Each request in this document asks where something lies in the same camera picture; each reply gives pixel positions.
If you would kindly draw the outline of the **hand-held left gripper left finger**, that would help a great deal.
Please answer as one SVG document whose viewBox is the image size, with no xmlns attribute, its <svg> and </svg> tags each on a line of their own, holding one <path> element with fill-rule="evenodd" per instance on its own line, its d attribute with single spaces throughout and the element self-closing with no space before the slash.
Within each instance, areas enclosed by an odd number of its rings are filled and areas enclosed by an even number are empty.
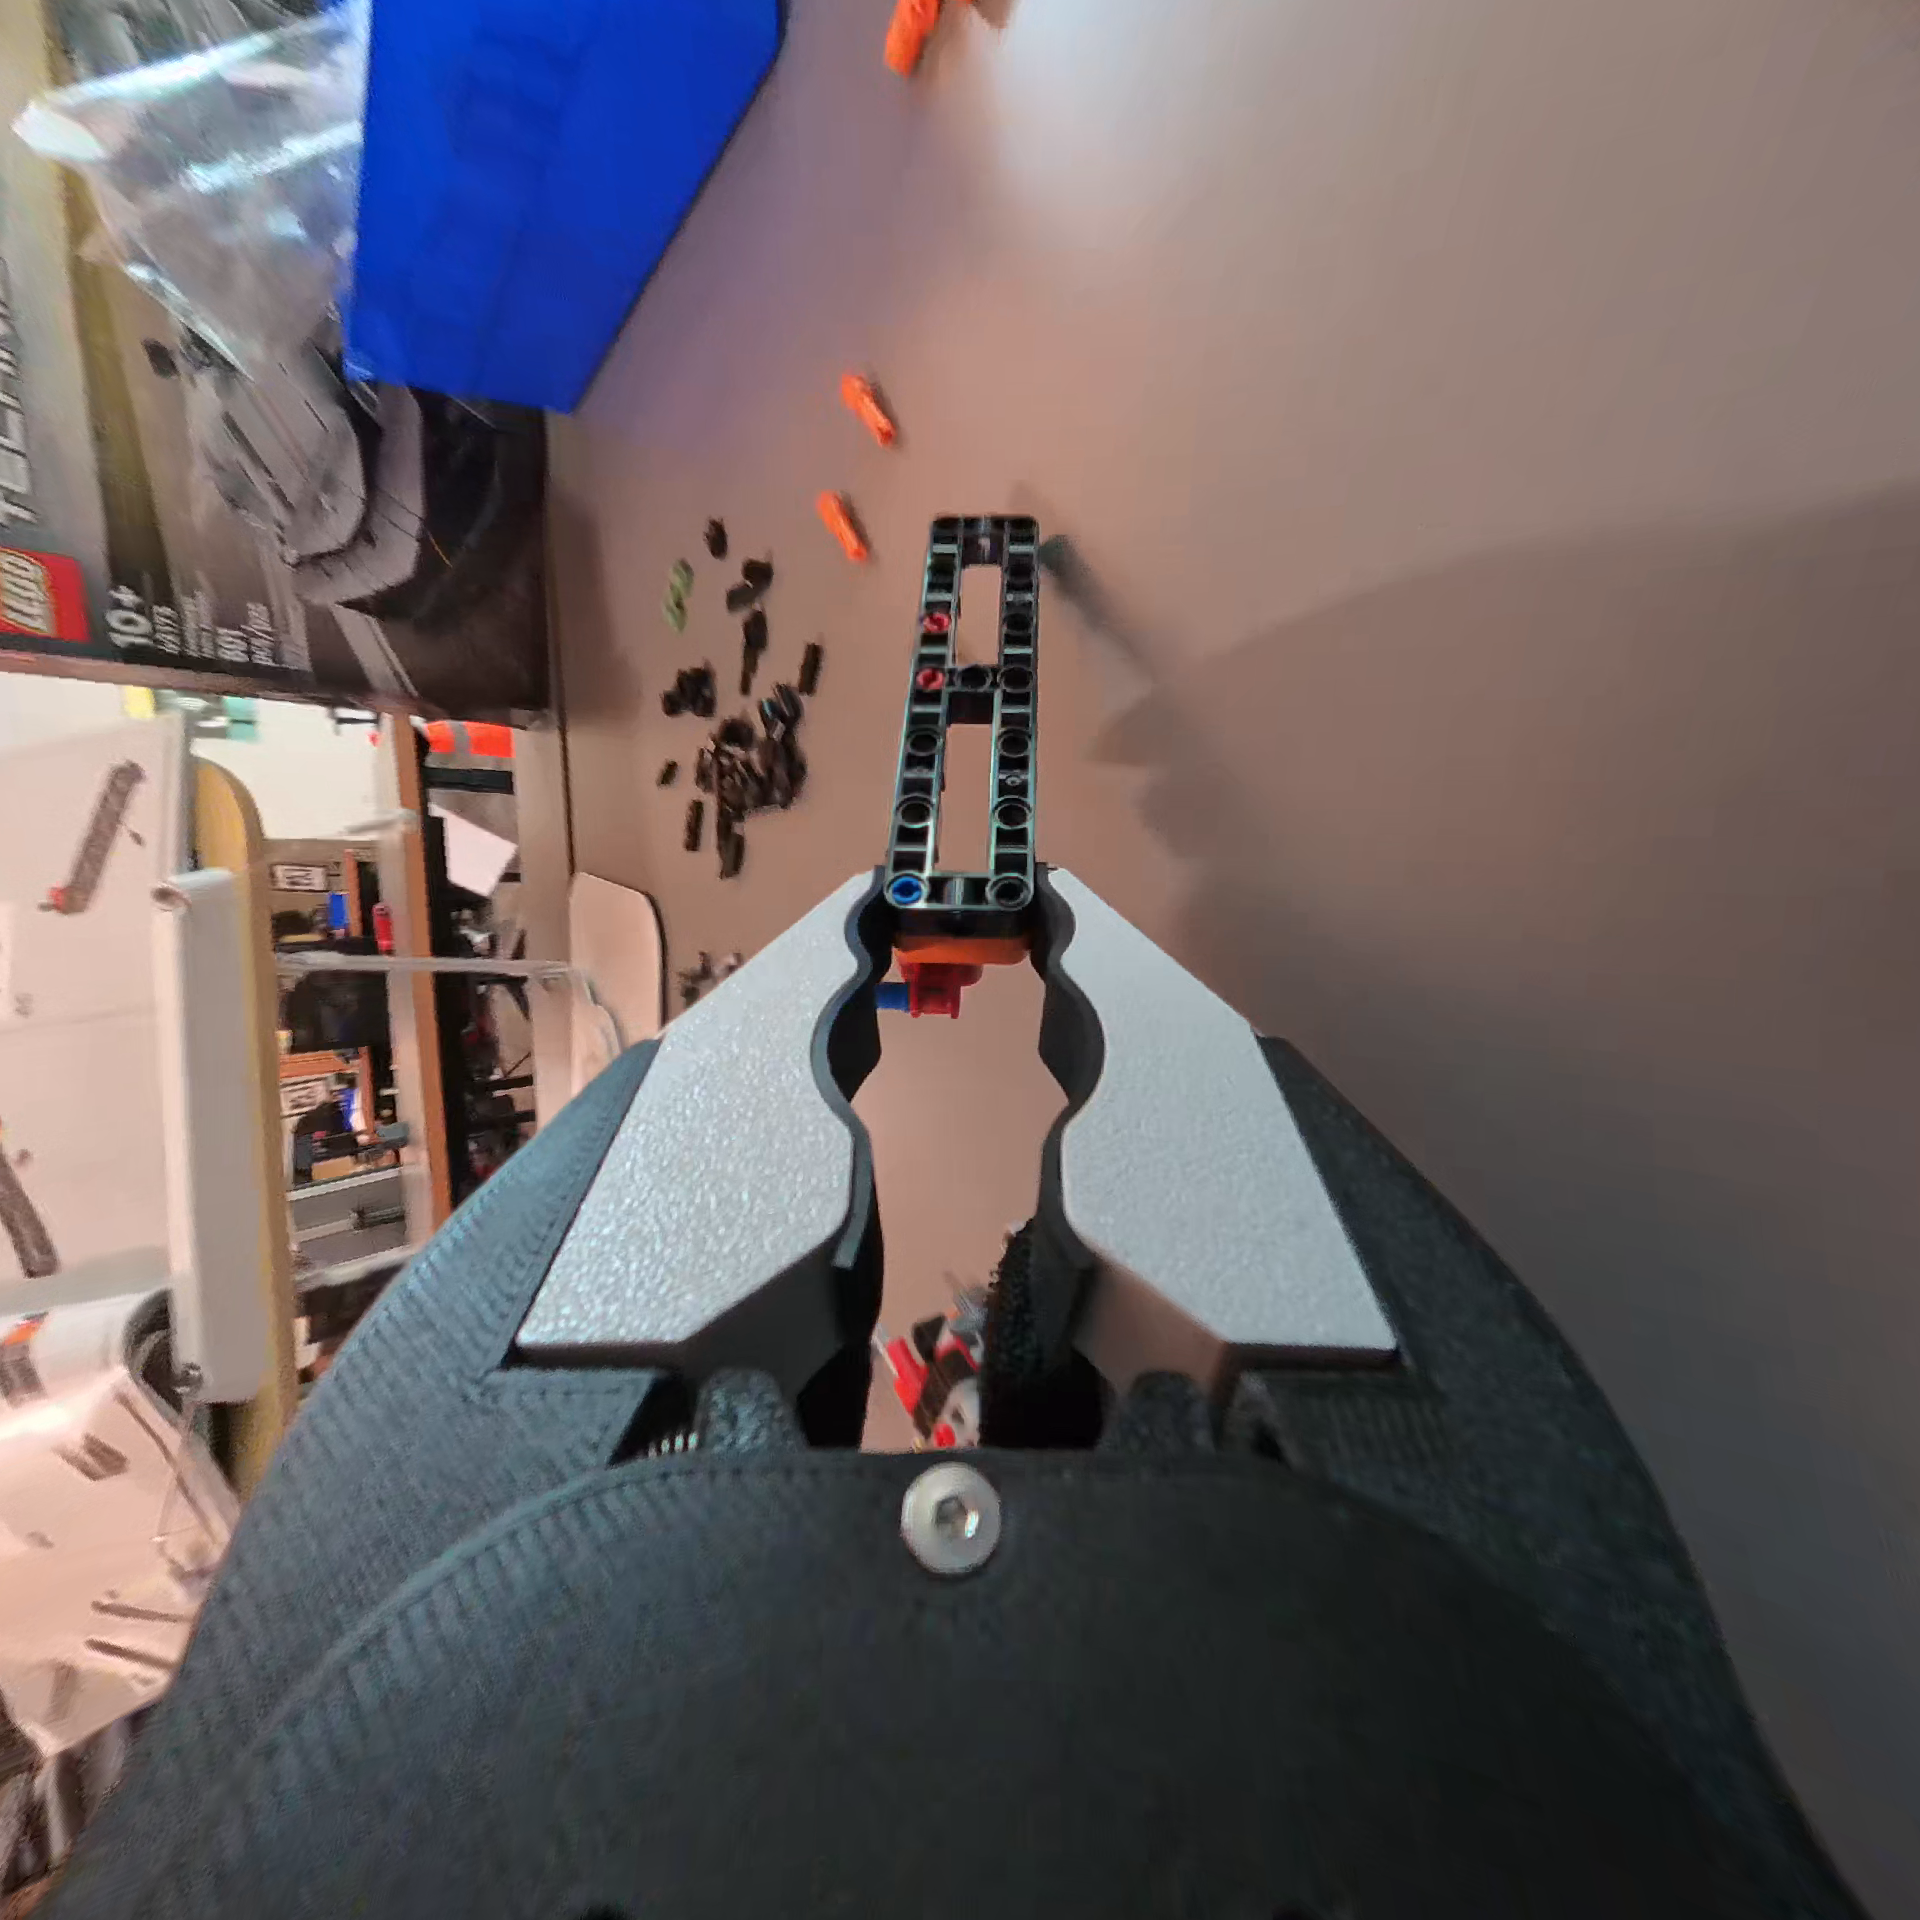
<svg viewBox="0 0 1920 1920">
<path fill-rule="evenodd" d="M 864 870 L 641 1049 L 516 1364 L 689 1388 L 745 1371 L 800 1412 L 868 1409 L 885 1243 L 855 1100 L 882 1060 L 885 974 Z"/>
</svg>

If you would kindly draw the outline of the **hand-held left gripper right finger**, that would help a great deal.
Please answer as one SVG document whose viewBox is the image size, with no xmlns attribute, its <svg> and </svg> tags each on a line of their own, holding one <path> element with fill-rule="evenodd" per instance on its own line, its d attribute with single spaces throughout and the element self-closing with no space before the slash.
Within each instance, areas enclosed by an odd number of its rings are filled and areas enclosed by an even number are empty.
<svg viewBox="0 0 1920 1920">
<path fill-rule="evenodd" d="M 1116 1395 L 1386 1371 L 1396 1329 L 1257 1029 L 1085 881 L 1035 896 L 1043 1338 Z"/>
</svg>

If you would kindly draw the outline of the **black lego frame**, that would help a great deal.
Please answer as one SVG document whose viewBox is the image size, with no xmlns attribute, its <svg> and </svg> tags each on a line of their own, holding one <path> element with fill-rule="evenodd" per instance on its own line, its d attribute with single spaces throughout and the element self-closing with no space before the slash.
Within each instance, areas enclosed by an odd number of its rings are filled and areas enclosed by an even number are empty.
<svg viewBox="0 0 1920 1920">
<path fill-rule="evenodd" d="M 987 972 L 1035 946 L 1041 858 L 1043 529 L 1027 514 L 940 517 L 926 537 L 881 899 L 893 979 L 877 1003 L 911 1019 L 954 1020 Z M 995 651 L 964 660 L 966 576 L 996 575 Z M 954 742 L 987 742 L 979 858 L 944 853 Z"/>
</svg>

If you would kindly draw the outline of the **lego car chassis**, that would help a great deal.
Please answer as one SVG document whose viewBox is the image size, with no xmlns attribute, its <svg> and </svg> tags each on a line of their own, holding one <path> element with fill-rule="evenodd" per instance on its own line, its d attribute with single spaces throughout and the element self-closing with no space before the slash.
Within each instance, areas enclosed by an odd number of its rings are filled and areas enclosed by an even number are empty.
<svg viewBox="0 0 1920 1920">
<path fill-rule="evenodd" d="M 964 1453 L 981 1444 L 983 1366 L 992 1285 L 959 1287 L 946 1312 L 895 1336 L 877 1327 L 873 1348 L 918 1453 Z"/>
</svg>

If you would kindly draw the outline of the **pile of black lego pieces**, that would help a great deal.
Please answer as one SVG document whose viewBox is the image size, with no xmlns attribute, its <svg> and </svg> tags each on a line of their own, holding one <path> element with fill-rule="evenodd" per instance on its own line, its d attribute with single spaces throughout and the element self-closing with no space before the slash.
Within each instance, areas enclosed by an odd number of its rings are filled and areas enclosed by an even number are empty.
<svg viewBox="0 0 1920 1920">
<path fill-rule="evenodd" d="M 806 794 L 805 729 L 823 691 L 829 651 L 823 637 L 808 638 L 786 672 L 777 672 L 774 556 L 769 550 L 735 553 L 731 529 L 716 517 L 704 523 L 703 540 L 710 562 L 737 562 L 723 595 L 737 660 L 731 671 L 710 659 L 689 659 L 666 671 L 661 714 L 668 723 L 697 724 L 700 742 L 666 755 L 656 786 L 668 793 L 689 785 L 684 853 L 710 853 L 719 878 L 737 882 L 747 872 L 750 827 L 762 816 L 793 812 Z"/>
</svg>

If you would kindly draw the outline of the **background shelf rack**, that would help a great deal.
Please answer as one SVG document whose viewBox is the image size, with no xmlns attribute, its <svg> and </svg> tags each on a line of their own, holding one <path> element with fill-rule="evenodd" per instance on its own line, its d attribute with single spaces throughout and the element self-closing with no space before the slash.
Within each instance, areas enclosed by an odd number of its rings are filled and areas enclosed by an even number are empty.
<svg viewBox="0 0 1920 1920">
<path fill-rule="evenodd" d="M 528 886 L 522 747 L 488 723 L 348 726 L 359 791 L 267 840 L 302 1384 L 564 1099 L 572 979 Z"/>
</svg>

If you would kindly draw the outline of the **white booklet stand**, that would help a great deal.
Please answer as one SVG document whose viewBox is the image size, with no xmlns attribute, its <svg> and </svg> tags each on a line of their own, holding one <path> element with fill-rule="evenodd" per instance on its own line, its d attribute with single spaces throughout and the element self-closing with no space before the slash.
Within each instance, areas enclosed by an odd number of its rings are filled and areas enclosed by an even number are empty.
<svg viewBox="0 0 1920 1920">
<path fill-rule="evenodd" d="M 261 995 L 280 968 L 246 878 L 198 869 L 152 891 L 165 1282 L 176 1366 L 204 1405 L 272 1384 L 286 1321 L 275 1004 Z"/>
</svg>

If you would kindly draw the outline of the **blue plastic bin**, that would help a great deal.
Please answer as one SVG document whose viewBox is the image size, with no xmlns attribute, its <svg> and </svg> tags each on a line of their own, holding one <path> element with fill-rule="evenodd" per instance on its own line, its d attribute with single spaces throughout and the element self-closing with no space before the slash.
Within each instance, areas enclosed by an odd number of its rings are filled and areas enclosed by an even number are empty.
<svg viewBox="0 0 1920 1920">
<path fill-rule="evenodd" d="M 778 3 L 372 3 L 351 373 L 575 413 L 784 24 Z"/>
</svg>

